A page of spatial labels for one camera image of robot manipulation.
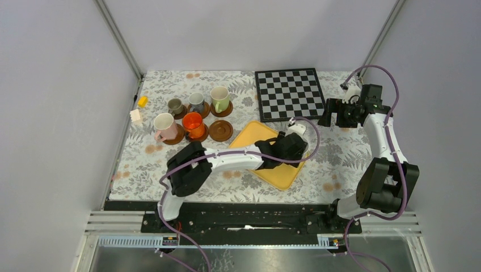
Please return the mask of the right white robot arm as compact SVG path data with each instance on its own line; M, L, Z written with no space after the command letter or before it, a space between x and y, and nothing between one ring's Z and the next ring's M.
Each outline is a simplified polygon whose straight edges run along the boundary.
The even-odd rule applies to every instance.
M341 99L327 99L318 124L328 127L332 114L336 126L361 126L369 140L373 156L358 182L354 195L334 202L335 212L325 218L326 228L340 233L348 219L374 215L384 220L400 217L419 178L419 167L410 164L398 145L393 128L393 109L382 102L382 86L362 87L341 84Z

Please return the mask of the brown wooden coaster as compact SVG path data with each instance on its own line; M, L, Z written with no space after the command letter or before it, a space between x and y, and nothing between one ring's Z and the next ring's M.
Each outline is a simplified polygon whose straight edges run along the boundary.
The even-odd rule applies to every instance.
M225 142L231 138L234 129L231 123L225 120L214 121L209 127L209 135L212 140Z
M207 139L207 137L209 136L209 127L208 125L204 125L204 133L202 136L200 137L197 137L197 138L192 138L189 136L189 133L186 132L185 133L185 139L188 140L189 142L194 142L194 141L199 141L199 142L203 142Z
M220 112L220 113L217 113L216 110L215 110L215 106L214 106L214 103L211 103L210 104L210 112L212 115L216 116L216 117L226 117L228 115L230 115L233 111L233 103L230 101L229 102L229 105L227 107L227 109L225 109L224 111Z
M178 130L178 133L174 139L170 139L170 140L167 139L163 141L163 143L166 145L176 145L180 143L185 138L185 130L180 124L177 124L177 130Z
M204 102L204 110L202 112L200 112L200 115L203 119L207 118L210 114L210 105L205 101ZM187 112L195 112L195 110L192 108L192 105L190 104L188 107L187 107Z

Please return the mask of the small grey cup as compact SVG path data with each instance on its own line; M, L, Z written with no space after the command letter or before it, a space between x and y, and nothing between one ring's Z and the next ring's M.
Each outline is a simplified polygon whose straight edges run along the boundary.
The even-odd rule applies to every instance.
M173 116L179 115L184 110L184 105L182 101L178 98L173 98L168 101L168 112L171 113Z

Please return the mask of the small dark brown coaster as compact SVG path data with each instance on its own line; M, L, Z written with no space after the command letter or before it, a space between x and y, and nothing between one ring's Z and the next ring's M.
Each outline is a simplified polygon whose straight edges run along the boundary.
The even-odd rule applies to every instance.
M187 114L187 107L185 105L181 105L178 109L170 109L169 113L175 120L180 120Z

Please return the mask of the orange enamel mug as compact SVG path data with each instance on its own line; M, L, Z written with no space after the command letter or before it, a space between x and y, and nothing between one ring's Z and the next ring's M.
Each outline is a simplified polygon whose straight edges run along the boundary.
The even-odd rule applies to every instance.
M187 113L182 119L182 125L188 140L200 139L206 132L203 118L197 112Z

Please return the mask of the green mug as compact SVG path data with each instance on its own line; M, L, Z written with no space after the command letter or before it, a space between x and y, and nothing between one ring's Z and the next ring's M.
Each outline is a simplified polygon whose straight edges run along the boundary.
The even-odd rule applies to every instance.
M230 92L226 87L214 87L210 92L210 96L216 113L222 113L227 110L230 102Z

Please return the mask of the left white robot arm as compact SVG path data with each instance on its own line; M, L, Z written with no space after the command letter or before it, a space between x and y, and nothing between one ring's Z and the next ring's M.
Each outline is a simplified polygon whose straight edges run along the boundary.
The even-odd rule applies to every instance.
M274 169L283 164L297 167L304 161L307 147L296 133L224 150L191 142L167 162L167 172L159 181L166 191L158 203L154 225L163 233L171 232L185 197L197 192L212 173Z

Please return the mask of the blue grey mug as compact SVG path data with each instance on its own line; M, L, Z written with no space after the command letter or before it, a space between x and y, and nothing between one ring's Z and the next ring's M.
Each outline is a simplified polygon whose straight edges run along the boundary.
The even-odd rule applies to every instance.
M188 112L197 112L199 114L203 114L205 110L205 99L204 95L199 92L192 93L189 98L189 109Z

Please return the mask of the yellow plastic tray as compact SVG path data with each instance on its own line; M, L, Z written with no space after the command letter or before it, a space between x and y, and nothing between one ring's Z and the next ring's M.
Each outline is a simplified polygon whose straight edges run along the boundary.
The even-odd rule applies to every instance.
M235 137L229 148L239 148L254 144L259 140L266 140L278 136L278 131L269 128L259 121L250 121L246 127ZM305 162L301 162L297 168L282 163L274 169L262 169L252 171L262 180L273 185L279 190L287 190L298 176Z

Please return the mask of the pink mug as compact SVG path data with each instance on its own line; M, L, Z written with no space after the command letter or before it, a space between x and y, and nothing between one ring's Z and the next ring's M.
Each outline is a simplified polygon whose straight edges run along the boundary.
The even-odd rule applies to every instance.
M178 127L171 113L161 113L154 119L155 135L157 142L174 140L178 135Z

